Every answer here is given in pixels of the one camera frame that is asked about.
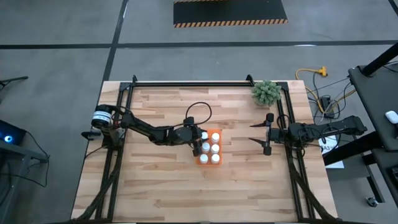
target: orange tray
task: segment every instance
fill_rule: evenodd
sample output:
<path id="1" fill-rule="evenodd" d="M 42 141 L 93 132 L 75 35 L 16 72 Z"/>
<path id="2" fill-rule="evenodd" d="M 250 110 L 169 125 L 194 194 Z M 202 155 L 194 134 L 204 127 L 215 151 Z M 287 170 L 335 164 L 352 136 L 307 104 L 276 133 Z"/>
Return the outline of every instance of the orange tray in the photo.
<path id="1" fill-rule="evenodd" d="M 221 141 L 222 140 L 221 132 L 222 132 L 221 129 L 216 129 L 216 128 L 208 129 L 207 130 L 207 134 L 209 136 L 209 140 L 205 141 L 205 142 L 207 142 L 210 145 L 210 149 L 211 149 L 211 147 L 213 145 L 213 143 L 211 142 L 211 136 L 214 133 L 218 133 L 220 135 L 220 140 L 218 140 L 218 146 L 220 147 L 220 151 L 218 152 L 218 155 L 220 156 L 220 162 L 218 164 L 212 164 L 211 163 L 211 155 L 213 155 L 213 154 L 211 153 L 211 150 L 209 150 L 208 153 L 205 153 L 208 156 L 208 158 L 209 158 L 209 160 L 207 161 L 206 164 L 202 164 L 200 162 L 200 159 L 199 159 L 200 156 L 195 157 L 195 162 L 196 162 L 196 164 L 198 166 L 216 167 L 216 166 L 220 166 L 221 165 L 221 163 L 223 162 L 223 150 L 222 150 L 222 147 L 221 147 L 221 143 L 222 143 L 222 141 Z"/>

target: blue light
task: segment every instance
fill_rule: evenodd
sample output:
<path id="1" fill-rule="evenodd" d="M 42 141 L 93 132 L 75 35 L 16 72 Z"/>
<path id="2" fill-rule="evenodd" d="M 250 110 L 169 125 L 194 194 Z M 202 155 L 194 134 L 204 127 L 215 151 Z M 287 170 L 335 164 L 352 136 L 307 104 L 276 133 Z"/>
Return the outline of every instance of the blue light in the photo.
<path id="1" fill-rule="evenodd" d="M 11 136 L 6 136 L 4 137 L 5 142 L 10 143 L 12 141 L 12 137 Z"/>

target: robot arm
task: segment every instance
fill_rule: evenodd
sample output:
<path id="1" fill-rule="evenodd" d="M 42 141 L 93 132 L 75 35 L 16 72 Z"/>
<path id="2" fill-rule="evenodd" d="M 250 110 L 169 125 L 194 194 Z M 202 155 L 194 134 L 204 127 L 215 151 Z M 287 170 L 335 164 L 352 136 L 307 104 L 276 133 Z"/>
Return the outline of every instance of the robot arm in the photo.
<path id="1" fill-rule="evenodd" d="M 250 138 L 258 142 L 264 148 L 264 154 L 271 154 L 271 141 L 280 144 L 302 148 L 306 144 L 336 134 L 354 134 L 362 135 L 368 129 L 363 125 L 361 119 L 357 116 L 349 116 L 341 121 L 335 121 L 329 124 L 305 124 L 292 123 L 287 129 L 271 128 L 274 121 L 272 113 L 267 114 L 267 119 L 262 124 L 256 124 L 251 127 L 267 127 L 266 141 Z"/>
<path id="2" fill-rule="evenodd" d="M 112 114 L 120 114 L 119 125 L 112 124 Z M 117 128 L 128 128 L 149 138 L 151 142 L 158 146 L 178 146 L 181 144 L 192 145 L 193 155 L 199 156 L 201 148 L 201 134 L 205 130 L 200 129 L 195 123 L 193 117 L 187 117 L 183 120 L 181 128 L 174 129 L 176 126 L 152 125 L 136 118 L 129 110 L 122 111 L 117 106 L 99 105 L 95 108 L 93 127 L 98 128 L 104 135 L 105 144 L 117 144 L 119 135 L 115 131 Z"/>

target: gray floor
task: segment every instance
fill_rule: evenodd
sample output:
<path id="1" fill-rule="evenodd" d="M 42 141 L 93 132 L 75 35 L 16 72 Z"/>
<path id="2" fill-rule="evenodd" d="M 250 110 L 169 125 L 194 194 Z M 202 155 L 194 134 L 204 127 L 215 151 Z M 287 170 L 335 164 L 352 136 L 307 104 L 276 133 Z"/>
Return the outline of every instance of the gray floor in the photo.
<path id="1" fill-rule="evenodd" d="M 111 43 L 122 0 L 0 0 L 2 44 Z M 398 17 L 387 0 L 282 0 L 289 24 L 277 26 L 174 29 L 172 1 L 130 0 L 120 43 L 209 41 L 321 41 L 398 39 Z M 327 66 L 329 76 L 316 76 L 317 86 L 345 78 L 388 45 L 323 47 L 207 47 L 118 49 L 110 80 L 291 80 L 299 68 Z M 20 190 L 11 223 L 68 220 L 87 142 L 80 136 L 90 127 L 109 49 L 0 50 L 0 78 L 28 75 L 0 92 L 0 119 L 29 130 L 51 155 L 49 184 L 27 182 Z M 300 73 L 313 88 L 312 73 Z M 348 81 L 322 89 L 336 96 Z M 341 117 L 355 114 L 372 130 L 357 95 L 347 99 Z M 339 217 L 344 220 L 393 223 L 397 207 L 373 167 L 386 199 L 371 208 L 366 179 L 330 179 Z M 44 178 L 45 167 L 29 177 Z"/>

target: small white bottle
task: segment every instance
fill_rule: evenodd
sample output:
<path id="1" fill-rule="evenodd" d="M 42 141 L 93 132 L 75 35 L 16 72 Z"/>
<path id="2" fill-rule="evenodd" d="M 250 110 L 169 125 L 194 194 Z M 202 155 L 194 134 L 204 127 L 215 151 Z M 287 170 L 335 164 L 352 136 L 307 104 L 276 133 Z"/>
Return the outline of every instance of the small white bottle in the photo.
<path id="1" fill-rule="evenodd" d="M 201 151 L 202 153 L 208 153 L 210 151 L 210 144 L 208 144 L 207 142 L 203 143 L 201 145 Z"/>
<path id="2" fill-rule="evenodd" d="M 200 160 L 201 164 L 206 164 L 207 161 L 209 161 L 209 157 L 207 157 L 206 154 L 202 154 L 202 155 L 200 155 L 199 160 Z"/>
<path id="3" fill-rule="evenodd" d="M 211 146 L 211 153 L 218 154 L 219 151 L 220 151 L 220 147 L 217 144 L 214 144 Z"/>
<path id="4" fill-rule="evenodd" d="M 202 140 L 206 140 L 206 139 L 208 139 L 209 138 L 209 135 L 207 134 L 207 132 L 202 132 L 201 133 L 201 139 Z"/>
<path id="5" fill-rule="evenodd" d="M 211 163 L 218 164 L 220 162 L 220 156 L 218 154 L 214 154 L 211 156 Z"/>
<path id="6" fill-rule="evenodd" d="M 220 140 L 220 135 L 218 133 L 214 133 L 211 136 L 211 141 L 213 144 L 218 144 L 218 141 Z"/>

